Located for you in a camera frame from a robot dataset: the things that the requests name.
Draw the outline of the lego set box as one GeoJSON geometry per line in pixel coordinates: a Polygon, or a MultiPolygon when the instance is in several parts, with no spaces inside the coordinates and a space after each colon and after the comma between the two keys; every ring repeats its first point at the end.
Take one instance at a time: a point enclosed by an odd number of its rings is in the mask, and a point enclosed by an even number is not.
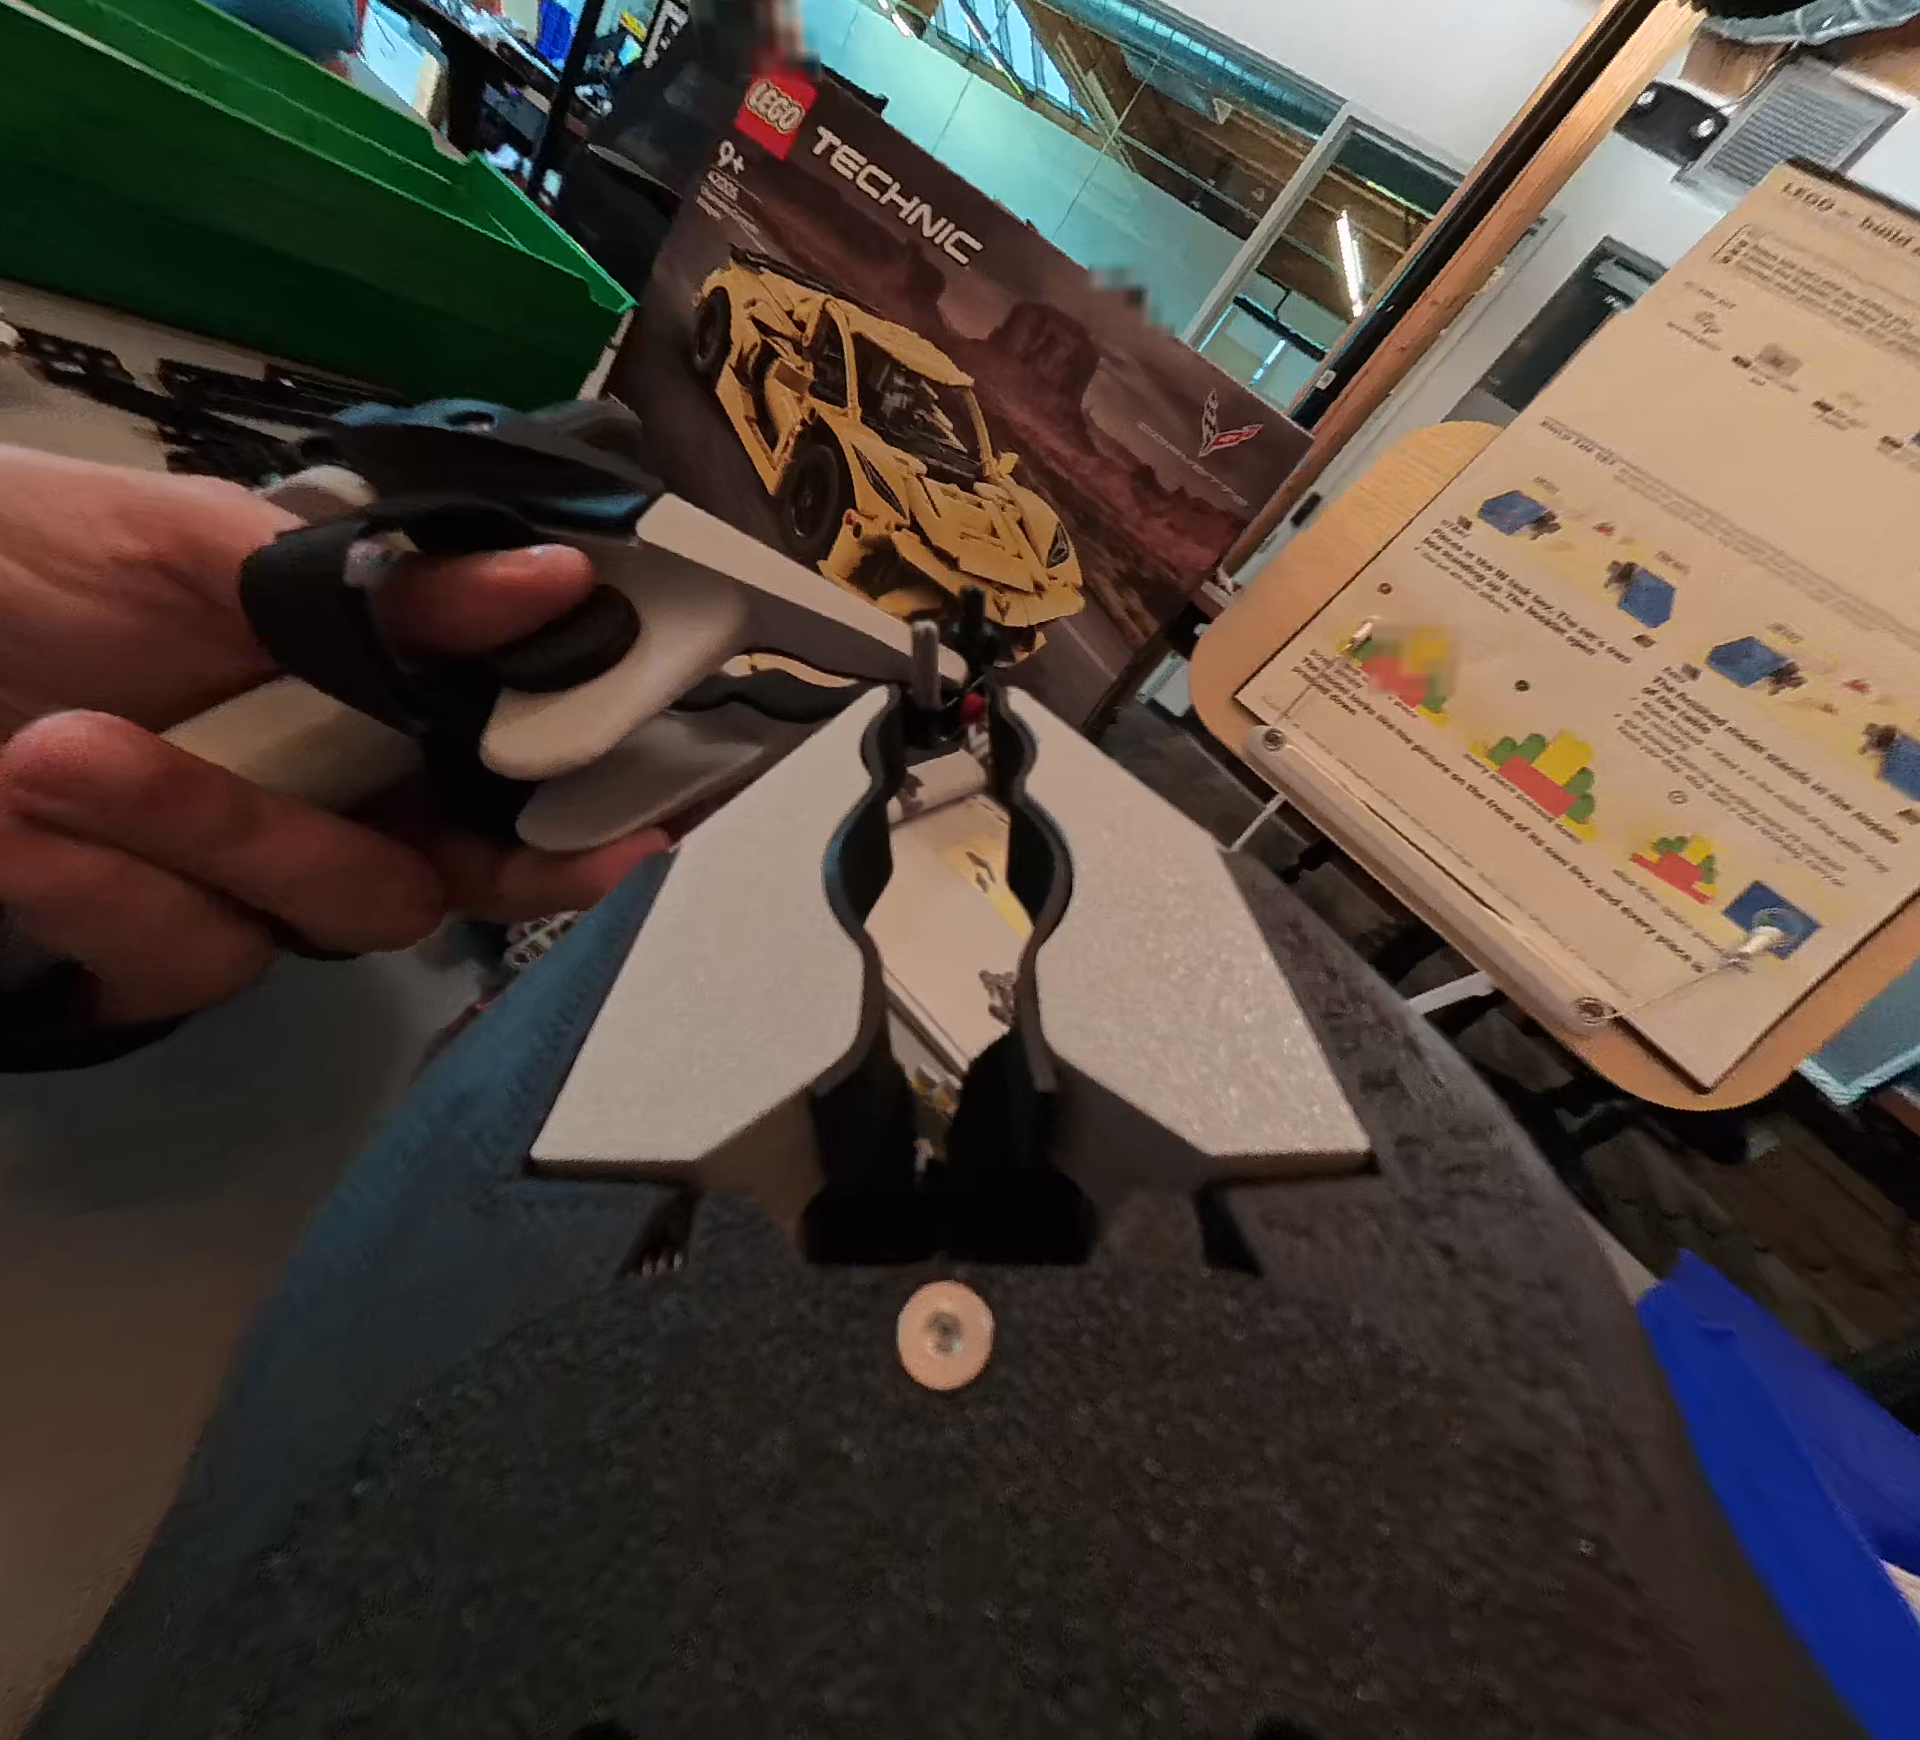
{"type": "Polygon", "coordinates": [[[608,391],[648,468],[900,623],[968,591],[1108,716],[1308,437],[826,72],[732,95],[608,391]]]}

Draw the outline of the lego instruction booklet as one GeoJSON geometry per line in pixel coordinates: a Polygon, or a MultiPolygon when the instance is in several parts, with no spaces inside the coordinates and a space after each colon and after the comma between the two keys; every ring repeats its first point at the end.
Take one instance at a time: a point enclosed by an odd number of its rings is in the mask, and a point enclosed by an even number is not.
{"type": "Polygon", "coordinates": [[[900,813],[892,872],[869,915],[887,1035],[933,1148],[947,1142],[968,1070],[1013,1023],[1033,919],[1006,880],[1009,838],[1006,813],[986,792],[900,813]]]}

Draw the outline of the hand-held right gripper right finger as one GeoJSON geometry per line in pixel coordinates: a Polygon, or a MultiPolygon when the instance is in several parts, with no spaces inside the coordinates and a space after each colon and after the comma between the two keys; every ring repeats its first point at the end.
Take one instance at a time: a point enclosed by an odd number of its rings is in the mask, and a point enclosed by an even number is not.
{"type": "Polygon", "coordinates": [[[1029,936],[952,1119],[952,1255],[1087,1262],[1135,1197],[1370,1173],[1227,850],[1030,694],[986,730],[1029,936]]]}

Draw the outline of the person's left hand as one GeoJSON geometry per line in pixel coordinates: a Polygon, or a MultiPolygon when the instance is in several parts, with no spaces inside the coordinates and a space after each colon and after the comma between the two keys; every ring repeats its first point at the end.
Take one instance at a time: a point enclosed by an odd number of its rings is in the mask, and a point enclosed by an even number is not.
{"type": "Polygon", "coordinates": [[[5,448],[5,1070],[113,1059],[290,953],[589,912],[664,831],[548,857],[411,796],[341,816],[165,738],[276,678],[238,573],[295,519],[240,486],[5,448]]]}

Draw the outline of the black lego beam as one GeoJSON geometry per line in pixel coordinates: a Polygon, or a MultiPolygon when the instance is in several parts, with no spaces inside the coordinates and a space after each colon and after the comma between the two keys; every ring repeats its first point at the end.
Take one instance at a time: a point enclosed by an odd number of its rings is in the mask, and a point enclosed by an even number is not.
{"type": "Polygon", "coordinates": [[[263,486],[314,430],[405,397],[120,312],[5,292],[2,439],[125,470],[263,486]]]}

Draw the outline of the green plastic bin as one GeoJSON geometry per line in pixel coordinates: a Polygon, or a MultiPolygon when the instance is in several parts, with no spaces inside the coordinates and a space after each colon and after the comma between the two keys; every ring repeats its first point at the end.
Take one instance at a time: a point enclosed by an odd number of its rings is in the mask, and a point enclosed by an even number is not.
{"type": "Polygon", "coordinates": [[[634,308],[484,158],[201,0],[5,0],[2,272],[511,408],[581,397],[634,308]]]}

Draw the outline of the white wall vent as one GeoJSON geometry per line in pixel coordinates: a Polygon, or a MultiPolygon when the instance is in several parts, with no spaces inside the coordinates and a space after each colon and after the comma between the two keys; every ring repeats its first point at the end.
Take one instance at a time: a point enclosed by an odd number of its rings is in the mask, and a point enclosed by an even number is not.
{"type": "Polygon", "coordinates": [[[1794,59],[1740,100],[1676,184],[1728,211],[1785,164],[1846,174],[1906,115],[1909,107],[1879,86],[1794,59]]]}

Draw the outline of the blue plastic bin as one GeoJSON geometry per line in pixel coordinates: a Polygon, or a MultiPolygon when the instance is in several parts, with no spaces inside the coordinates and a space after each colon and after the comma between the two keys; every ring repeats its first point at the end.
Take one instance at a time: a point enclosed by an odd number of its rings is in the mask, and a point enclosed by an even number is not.
{"type": "Polygon", "coordinates": [[[1919,1439],[1707,1260],[1639,1300],[1722,1515],[1861,1729],[1919,1734],[1919,1439]]]}

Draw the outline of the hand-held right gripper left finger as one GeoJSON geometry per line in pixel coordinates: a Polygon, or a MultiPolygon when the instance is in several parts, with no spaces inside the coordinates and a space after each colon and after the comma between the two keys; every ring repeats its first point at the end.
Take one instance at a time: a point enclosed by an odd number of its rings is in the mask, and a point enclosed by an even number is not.
{"type": "Polygon", "coordinates": [[[869,930],[904,777],[900,692],[877,687],[686,836],[531,1147],[536,1173],[749,1198],[814,1262],[935,1252],[869,930]]]}

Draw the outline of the black lego connector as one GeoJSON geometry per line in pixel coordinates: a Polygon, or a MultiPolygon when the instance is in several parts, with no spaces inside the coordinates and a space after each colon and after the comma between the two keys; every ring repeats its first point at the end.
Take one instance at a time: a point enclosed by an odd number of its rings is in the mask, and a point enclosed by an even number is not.
{"type": "Polygon", "coordinates": [[[986,702],[1000,667],[1003,636],[982,587],[966,587],[945,620],[913,619],[898,708],[904,753],[911,759],[951,753],[981,716],[977,702],[986,702]]]}

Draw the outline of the wooden clipboard board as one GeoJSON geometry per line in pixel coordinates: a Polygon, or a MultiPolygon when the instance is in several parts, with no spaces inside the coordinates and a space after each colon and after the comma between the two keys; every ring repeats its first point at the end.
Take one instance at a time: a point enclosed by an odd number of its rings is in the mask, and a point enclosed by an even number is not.
{"type": "MultiPolygon", "coordinates": [[[[1244,727],[1259,720],[1239,699],[1241,691],[1305,636],[1337,597],[1451,489],[1497,432],[1488,424],[1443,423],[1407,434],[1212,619],[1192,655],[1192,706],[1209,734],[1262,783],[1275,786],[1237,753],[1244,727]]],[[[1714,1087],[1696,1087],[1654,1054],[1625,1021],[1574,1035],[1542,1024],[1511,1001],[1597,1079],[1625,1095],[1669,1111],[1714,1112],[1773,1095],[1916,960],[1919,912],[1911,904],[1813,987],[1714,1087]]]]}

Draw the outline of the brown wooden post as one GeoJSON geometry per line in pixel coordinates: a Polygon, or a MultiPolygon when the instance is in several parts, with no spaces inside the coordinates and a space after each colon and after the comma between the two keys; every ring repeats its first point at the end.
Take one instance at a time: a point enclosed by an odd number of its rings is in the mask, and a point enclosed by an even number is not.
{"type": "Polygon", "coordinates": [[[1218,580],[1233,580],[1254,559],[1449,335],[1705,16],[1694,0],[1600,3],[1299,394],[1290,418],[1308,432],[1308,452],[1227,551],[1218,580]]]}

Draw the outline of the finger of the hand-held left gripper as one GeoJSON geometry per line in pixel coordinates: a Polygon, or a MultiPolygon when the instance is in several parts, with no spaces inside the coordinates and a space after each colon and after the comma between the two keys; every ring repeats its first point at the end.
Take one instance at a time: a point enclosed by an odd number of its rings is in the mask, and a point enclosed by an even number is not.
{"type": "Polygon", "coordinates": [[[911,628],[677,497],[636,523],[636,684],[692,689],[740,655],[842,678],[902,683],[911,628]]]}
{"type": "Polygon", "coordinates": [[[798,673],[716,673],[608,754],[541,783],[519,843],[581,857],[732,796],[853,704],[850,683],[798,673]]]}

